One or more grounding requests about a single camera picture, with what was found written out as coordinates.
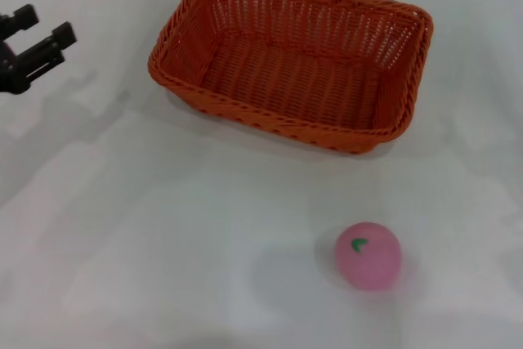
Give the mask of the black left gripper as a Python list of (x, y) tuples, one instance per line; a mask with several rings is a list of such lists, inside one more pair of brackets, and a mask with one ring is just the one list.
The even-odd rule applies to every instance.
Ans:
[(12, 15), (1, 14), (1, 93), (20, 95), (26, 92), (30, 88), (28, 80), (35, 80), (63, 63), (63, 51), (77, 42), (73, 26), (67, 21), (53, 29), (50, 36), (17, 56), (5, 41), (38, 22), (39, 18), (31, 4), (17, 9)]

